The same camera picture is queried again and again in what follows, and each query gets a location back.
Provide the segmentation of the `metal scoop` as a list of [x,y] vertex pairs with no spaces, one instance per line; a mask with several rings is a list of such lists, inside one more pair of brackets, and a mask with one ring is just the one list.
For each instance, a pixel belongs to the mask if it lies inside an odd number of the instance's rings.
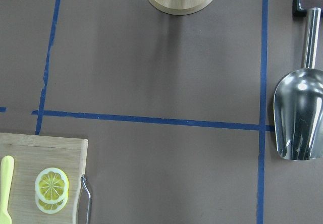
[[320,14],[320,8],[307,11],[302,67],[275,88],[276,148],[287,160],[322,157],[322,71],[315,69]]

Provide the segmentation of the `lemon slice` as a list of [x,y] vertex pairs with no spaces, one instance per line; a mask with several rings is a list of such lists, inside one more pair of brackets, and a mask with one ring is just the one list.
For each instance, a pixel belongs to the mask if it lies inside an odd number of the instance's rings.
[[67,204],[69,179],[59,168],[43,169],[35,180],[35,203],[45,214],[56,214]]

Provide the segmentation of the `yellow plastic spoon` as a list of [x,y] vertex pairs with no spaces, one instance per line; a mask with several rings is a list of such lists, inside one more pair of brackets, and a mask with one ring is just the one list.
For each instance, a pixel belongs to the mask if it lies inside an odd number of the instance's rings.
[[1,160],[1,223],[11,224],[12,218],[8,212],[9,196],[14,170],[12,156],[4,156]]

